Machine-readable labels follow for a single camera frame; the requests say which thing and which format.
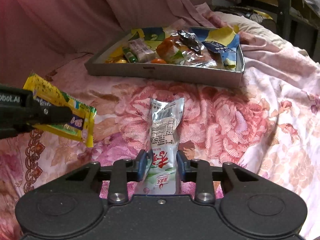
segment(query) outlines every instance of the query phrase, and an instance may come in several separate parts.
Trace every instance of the yellow snack package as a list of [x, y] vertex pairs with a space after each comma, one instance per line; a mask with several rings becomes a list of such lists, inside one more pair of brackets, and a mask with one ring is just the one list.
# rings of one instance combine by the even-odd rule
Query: yellow snack package
[[81, 103], [36, 74], [28, 77], [23, 89], [32, 91], [34, 100], [41, 106], [68, 106], [72, 110], [72, 119], [67, 124], [39, 124], [33, 127], [84, 142], [87, 147], [93, 147], [93, 126], [97, 114], [94, 107]]

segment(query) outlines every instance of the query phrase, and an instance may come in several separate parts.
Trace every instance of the green bottle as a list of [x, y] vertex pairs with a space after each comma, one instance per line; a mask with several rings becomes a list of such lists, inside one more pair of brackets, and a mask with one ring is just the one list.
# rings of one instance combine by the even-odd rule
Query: green bottle
[[124, 56], [130, 63], [137, 63], [138, 59], [136, 56], [131, 52], [131, 50], [128, 47], [123, 47], [122, 51], [124, 53]]

